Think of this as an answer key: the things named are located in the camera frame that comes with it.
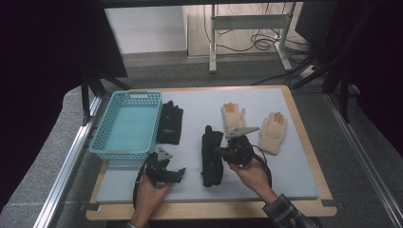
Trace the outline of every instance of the plaid sleeve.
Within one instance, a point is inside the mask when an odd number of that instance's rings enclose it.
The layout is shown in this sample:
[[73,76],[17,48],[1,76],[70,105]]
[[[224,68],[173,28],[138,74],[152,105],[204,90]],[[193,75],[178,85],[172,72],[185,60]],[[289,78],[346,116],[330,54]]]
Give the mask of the plaid sleeve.
[[278,199],[271,205],[265,205],[263,211],[275,223],[277,227],[305,227],[318,228],[310,219],[306,218],[284,195],[279,195]]

